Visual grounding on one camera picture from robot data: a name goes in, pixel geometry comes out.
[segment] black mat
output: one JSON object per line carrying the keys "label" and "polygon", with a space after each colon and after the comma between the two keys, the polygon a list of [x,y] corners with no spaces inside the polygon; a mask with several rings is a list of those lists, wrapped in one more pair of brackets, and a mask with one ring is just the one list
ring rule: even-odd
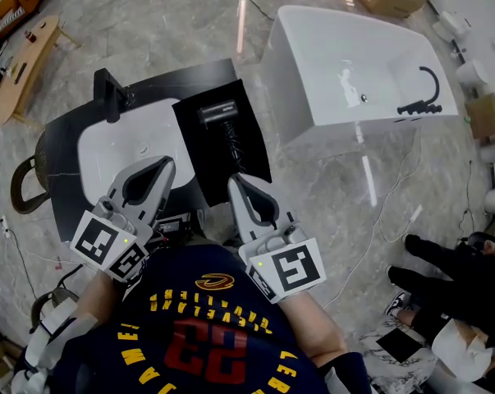
{"label": "black mat", "polygon": [[219,127],[209,127],[206,130],[200,125],[197,112],[202,107],[229,99],[234,99],[238,107],[239,115],[234,122],[241,148],[245,153],[246,173],[271,182],[264,138],[241,80],[184,99],[172,107],[195,169],[196,178],[209,206],[229,200],[227,181],[238,171]]}
{"label": "black mat", "polygon": [[422,348],[420,343],[398,328],[378,339],[377,343],[400,363],[408,360]]}

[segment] faucet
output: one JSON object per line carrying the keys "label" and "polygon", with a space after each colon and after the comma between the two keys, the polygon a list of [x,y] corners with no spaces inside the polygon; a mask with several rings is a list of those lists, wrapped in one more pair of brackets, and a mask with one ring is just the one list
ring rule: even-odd
{"label": "faucet", "polygon": [[431,98],[428,99],[427,101],[420,100],[417,102],[410,103],[409,105],[405,105],[404,107],[399,107],[396,109],[396,111],[399,114],[402,114],[404,111],[407,111],[408,114],[413,115],[413,112],[417,112],[417,114],[421,114],[423,112],[442,112],[442,105],[434,105],[433,103],[437,100],[438,95],[441,92],[441,87],[440,84],[438,83],[438,78],[433,71],[427,67],[421,66],[419,67],[421,71],[427,71],[432,77],[433,80],[435,80],[435,95]]}
{"label": "faucet", "polygon": [[121,112],[129,105],[130,95],[107,69],[94,73],[94,100],[104,101],[107,122],[118,122]]}

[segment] white sink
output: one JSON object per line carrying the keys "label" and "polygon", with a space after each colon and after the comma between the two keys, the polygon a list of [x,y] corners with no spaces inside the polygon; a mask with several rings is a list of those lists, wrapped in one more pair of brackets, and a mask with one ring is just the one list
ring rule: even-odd
{"label": "white sink", "polygon": [[124,112],[118,122],[98,122],[86,128],[77,142],[81,183],[92,204],[106,195],[116,175],[132,163],[167,155],[176,163],[173,189],[195,176],[176,115],[178,99],[168,98]]}
{"label": "white sink", "polygon": [[[440,92],[439,112],[399,113]],[[431,43],[376,19],[317,7],[280,7],[261,63],[282,144],[458,117]]]}

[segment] sink drain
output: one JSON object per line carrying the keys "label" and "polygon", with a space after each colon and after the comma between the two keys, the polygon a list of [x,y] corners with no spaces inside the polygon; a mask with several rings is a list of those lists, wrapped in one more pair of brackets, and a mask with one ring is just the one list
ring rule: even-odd
{"label": "sink drain", "polygon": [[147,156],[148,154],[149,154],[149,145],[148,144],[138,148],[138,155],[139,156],[143,157],[143,156]]}

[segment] wooden table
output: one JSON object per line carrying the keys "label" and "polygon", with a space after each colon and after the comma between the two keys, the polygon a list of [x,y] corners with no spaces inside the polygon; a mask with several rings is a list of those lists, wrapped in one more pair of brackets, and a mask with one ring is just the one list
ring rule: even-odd
{"label": "wooden table", "polygon": [[[52,46],[57,46],[56,41],[60,35],[64,35],[78,47],[81,46],[59,27],[59,16],[45,17],[32,29],[32,34],[37,37],[35,42],[31,43],[25,39],[21,50],[11,62],[11,75],[5,75],[1,80],[0,125],[13,117],[18,121],[42,128],[41,125],[22,116],[35,80],[43,68]],[[20,76],[19,73],[25,63],[25,68]]]}

